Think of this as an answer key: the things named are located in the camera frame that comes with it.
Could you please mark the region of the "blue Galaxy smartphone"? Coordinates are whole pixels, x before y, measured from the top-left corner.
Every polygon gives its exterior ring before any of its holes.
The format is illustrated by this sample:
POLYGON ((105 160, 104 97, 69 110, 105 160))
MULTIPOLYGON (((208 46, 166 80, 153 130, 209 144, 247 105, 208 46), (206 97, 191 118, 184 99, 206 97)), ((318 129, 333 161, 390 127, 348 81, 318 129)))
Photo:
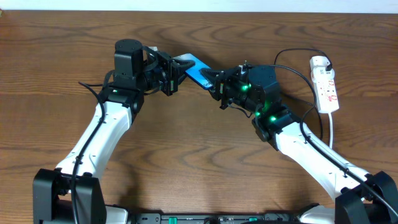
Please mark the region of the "blue Galaxy smartphone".
POLYGON ((183 54, 174 57, 174 59, 179 59, 179 60, 193 60, 195 62, 194 66, 189 68, 188 70, 185 71, 186 75, 191 78, 196 84, 198 84, 200 87, 202 87, 204 90, 210 90, 213 88, 213 85, 211 82, 205 78, 200 70, 203 68, 209 68, 205 63, 203 63, 201 60, 196 58, 196 56, 192 55, 191 53, 183 54))

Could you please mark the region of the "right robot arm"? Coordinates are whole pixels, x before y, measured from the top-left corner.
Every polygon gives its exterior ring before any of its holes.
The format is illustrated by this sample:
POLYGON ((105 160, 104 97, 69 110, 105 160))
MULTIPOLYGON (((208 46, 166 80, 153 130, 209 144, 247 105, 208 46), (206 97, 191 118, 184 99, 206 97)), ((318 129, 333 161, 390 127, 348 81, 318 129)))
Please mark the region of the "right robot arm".
POLYGON ((200 69, 211 96, 254 114, 259 138, 303 167, 327 192, 334 208, 312 205, 300 223, 397 223, 397 186, 385 172, 370 174, 318 139, 303 118, 282 103, 275 65, 200 69))

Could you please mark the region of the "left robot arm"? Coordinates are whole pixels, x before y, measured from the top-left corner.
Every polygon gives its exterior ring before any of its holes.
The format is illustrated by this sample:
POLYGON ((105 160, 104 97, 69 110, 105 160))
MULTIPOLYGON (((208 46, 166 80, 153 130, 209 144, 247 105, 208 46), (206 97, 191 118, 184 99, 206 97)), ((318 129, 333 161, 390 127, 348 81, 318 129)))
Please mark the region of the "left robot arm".
POLYGON ((158 91, 172 95, 194 65, 138 40, 117 41, 114 70, 93 93, 97 105, 85 132, 55 169, 40 169, 34 177, 34 223, 128 223, 127 209, 105 204, 100 179, 144 97, 158 91))

